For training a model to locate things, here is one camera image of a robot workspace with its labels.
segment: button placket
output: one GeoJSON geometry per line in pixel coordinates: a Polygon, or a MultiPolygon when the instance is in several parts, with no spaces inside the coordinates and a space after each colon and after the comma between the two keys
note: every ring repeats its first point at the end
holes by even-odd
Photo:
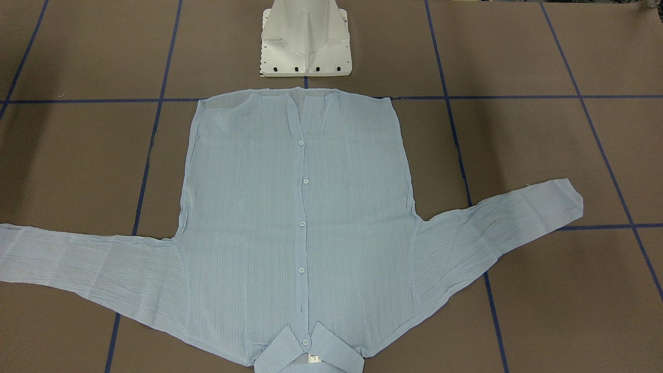
{"type": "MultiPolygon", "coordinates": [[[[290,132],[293,135],[294,150],[294,172],[295,183],[293,183],[293,197],[296,209],[294,259],[296,271],[296,324],[293,332],[299,340],[300,346],[305,351],[310,349],[309,316],[308,316],[308,267],[306,263],[306,233],[308,222],[306,219],[306,196],[302,193],[302,179],[305,175],[306,150],[308,144],[304,137],[303,115],[298,115],[297,106],[290,98],[288,116],[290,119],[290,132]]],[[[308,109],[306,102],[302,108],[302,114],[308,109]]]]}

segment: clothing label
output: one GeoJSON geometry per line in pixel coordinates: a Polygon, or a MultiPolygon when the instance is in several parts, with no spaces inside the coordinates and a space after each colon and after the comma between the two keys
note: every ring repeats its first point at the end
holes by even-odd
{"type": "Polygon", "coordinates": [[[318,355],[311,355],[308,354],[308,362],[321,362],[320,357],[318,355]]]}

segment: striped shirt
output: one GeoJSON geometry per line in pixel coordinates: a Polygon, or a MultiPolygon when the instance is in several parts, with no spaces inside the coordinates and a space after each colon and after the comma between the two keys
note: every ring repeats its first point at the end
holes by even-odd
{"type": "Polygon", "coordinates": [[[359,373],[582,212],[560,179],[423,221],[388,98],[245,90],[198,103],[173,238],[0,224],[0,280],[73,291],[258,373],[359,373]]]}

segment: metal mount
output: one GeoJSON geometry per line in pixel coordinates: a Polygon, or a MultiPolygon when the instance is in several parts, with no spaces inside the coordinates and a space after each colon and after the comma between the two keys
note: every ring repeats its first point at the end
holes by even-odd
{"type": "Polygon", "coordinates": [[[261,76],[352,72],[347,12],[335,0],[275,0],[263,12],[261,76]]]}

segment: blue tape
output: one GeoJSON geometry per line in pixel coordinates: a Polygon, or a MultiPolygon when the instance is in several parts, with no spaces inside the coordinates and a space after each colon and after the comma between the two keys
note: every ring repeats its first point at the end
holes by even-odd
{"type": "Polygon", "coordinates": [[[583,98],[663,98],[663,94],[585,94],[583,98]]]}
{"type": "Polygon", "coordinates": [[[197,102],[197,101],[204,100],[204,99],[206,99],[206,98],[203,98],[203,97],[201,97],[201,98],[164,98],[161,101],[163,101],[163,102],[197,102]]]}
{"type": "Polygon", "coordinates": [[[577,98],[575,95],[503,95],[503,96],[450,96],[450,100],[500,100],[500,99],[538,99],[538,98],[577,98]]]}
{"type": "Polygon", "coordinates": [[[11,100],[10,104],[114,104],[124,102],[158,102],[158,98],[110,98],[83,100],[11,100]]]}
{"type": "Polygon", "coordinates": [[[21,75],[21,71],[23,71],[23,66],[25,66],[25,61],[28,59],[28,54],[30,54],[30,49],[32,49],[32,45],[34,44],[34,39],[37,37],[37,32],[39,32],[39,27],[41,26],[41,22],[44,19],[44,14],[46,12],[47,7],[48,7],[48,0],[45,0],[44,5],[42,6],[42,10],[39,13],[37,24],[34,26],[34,31],[32,32],[32,36],[30,36],[30,41],[28,42],[28,46],[25,48],[25,53],[23,53],[23,57],[21,58],[19,67],[16,69],[16,74],[14,74],[14,79],[11,81],[11,85],[9,86],[9,91],[7,91],[7,97],[5,98],[5,101],[2,104],[2,108],[0,108],[0,119],[2,119],[3,115],[5,115],[5,111],[7,110],[7,106],[9,105],[9,100],[11,99],[11,95],[14,93],[14,89],[16,89],[16,83],[19,81],[19,76],[21,75]]]}
{"type": "MultiPolygon", "coordinates": [[[[152,155],[152,148],[154,147],[154,137],[156,136],[156,130],[159,125],[159,118],[161,116],[161,107],[164,102],[164,95],[166,93],[166,83],[168,81],[168,71],[170,70],[170,61],[172,59],[172,51],[175,48],[175,40],[177,37],[177,28],[180,24],[180,14],[182,13],[182,0],[179,0],[177,5],[177,14],[175,15],[175,25],[172,30],[172,37],[170,39],[170,47],[168,49],[168,58],[166,59],[166,68],[164,69],[164,77],[161,82],[161,93],[159,95],[158,104],[156,106],[156,114],[154,116],[154,124],[152,125],[152,135],[150,136],[150,146],[147,149],[147,158],[145,159],[145,170],[143,171],[143,181],[141,183],[141,192],[138,196],[138,203],[136,205],[136,218],[133,223],[133,229],[131,231],[132,236],[136,236],[138,232],[138,224],[141,219],[141,210],[143,209],[143,198],[145,196],[145,187],[147,186],[147,176],[150,171],[150,157],[152,155]]],[[[110,373],[111,365],[113,363],[113,352],[115,351],[115,341],[117,340],[117,329],[119,328],[119,319],[120,314],[115,314],[115,322],[113,324],[113,334],[111,337],[110,344],[108,346],[108,357],[106,358],[106,368],[105,373],[110,373]]]]}
{"type": "MultiPolygon", "coordinates": [[[[442,82],[442,92],[444,93],[444,102],[447,107],[447,113],[449,114],[449,124],[451,125],[452,135],[453,135],[453,144],[456,146],[458,152],[458,165],[460,167],[460,173],[463,177],[463,182],[465,183],[465,193],[467,194],[467,205],[472,206],[472,197],[469,191],[469,184],[467,182],[467,175],[465,174],[465,166],[463,165],[463,156],[460,150],[460,144],[458,142],[458,136],[456,133],[455,123],[453,121],[453,113],[451,101],[449,99],[449,92],[447,91],[447,84],[444,78],[444,70],[442,69],[442,59],[440,58],[440,52],[438,50],[438,42],[435,38],[435,29],[433,28],[433,20],[430,16],[430,6],[428,5],[428,0],[424,0],[426,6],[426,16],[428,17],[428,26],[430,28],[430,36],[433,40],[433,48],[435,49],[435,57],[438,62],[438,70],[440,71],[440,81],[442,82]]],[[[486,292],[488,296],[488,303],[490,304],[491,313],[493,315],[493,325],[495,326],[495,336],[497,337],[497,344],[499,347],[500,356],[502,358],[502,367],[504,373],[509,373],[509,364],[507,362],[507,354],[504,348],[504,342],[502,340],[502,332],[499,326],[499,320],[497,318],[497,310],[495,308],[495,302],[493,301],[493,291],[491,290],[491,282],[488,277],[488,272],[483,274],[483,281],[486,285],[486,292]]]]}
{"type": "Polygon", "coordinates": [[[444,100],[445,96],[400,96],[392,100],[444,100]]]}
{"type": "Polygon", "coordinates": [[[631,229],[631,228],[663,228],[663,223],[644,224],[606,224],[596,226],[563,226],[557,230],[609,230],[609,229],[631,229]]]}
{"type": "Polygon", "coordinates": [[[566,70],[568,71],[569,77],[571,78],[571,83],[573,83],[573,87],[575,88],[577,98],[580,100],[582,109],[585,112],[585,117],[587,118],[587,122],[589,123],[589,127],[591,128],[594,140],[596,140],[596,145],[598,146],[599,151],[601,152],[601,156],[603,158],[603,162],[605,163],[605,167],[608,169],[608,173],[610,174],[610,179],[612,180],[613,185],[615,186],[615,190],[617,191],[617,196],[619,197],[619,201],[621,202],[622,207],[624,208],[624,212],[626,213],[627,219],[629,220],[629,227],[633,231],[633,235],[635,236],[635,239],[638,242],[638,247],[640,248],[640,252],[642,253],[644,261],[647,264],[647,268],[649,269],[649,273],[652,276],[652,280],[654,281],[654,284],[658,290],[658,296],[663,301],[663,289],[661,288],[661,284],[658,281],[656,272],[654,271],[654,267],[652,266],[652,263],[649,260],[649,255],[647,255],[647,251],[644,249],[644,245],[642,244],[642,240],[640,239],[640,234],[638,233],[638,229],[635,223],[633,222],[633,217],[631,216],[631,212],[629,211],[629,208],[626,204],[626,200],[624,199],[624,195],[622,194],[621,189],[619,188],[619,184],[617,183],[617,178],[615,177],[613,168],[610,166],[610,162],[608,162],[608,157],[606,156],[605,151],[603,150],[603,145],[601,144],[599,134],[596,131],[596,127],[594,127],[594,122],[591,120],[591,116],[589,115],[589,110],[587,110],[587,105],[585,105],[585,100],[583,99],[583,96],[580,94],[580,88],[578,87],[577,82],[575,81],[575,77],[573,76],[573,72],[571,71],[571,66],[569,65],[569,62],[566,59],[566,55],[562,50],[562,45],[560,44],[560,41],[557,38],[557,34],[555,33],[555,28],[552,26],[552,22],[550,21],[550,17],[548,16],[548,12],[546,12],[544,4],[539,3],[539,6],[541,6],[541,10],[543,11],[543,14],[546,18],[546,22],[548,23],[548,27],[550,28],[550,32],[552,33],[552,37],[553,39],[555,39],[557,48],[559,49],[560,54],[562,55],[564,66],[566,66],[566,70]]]}

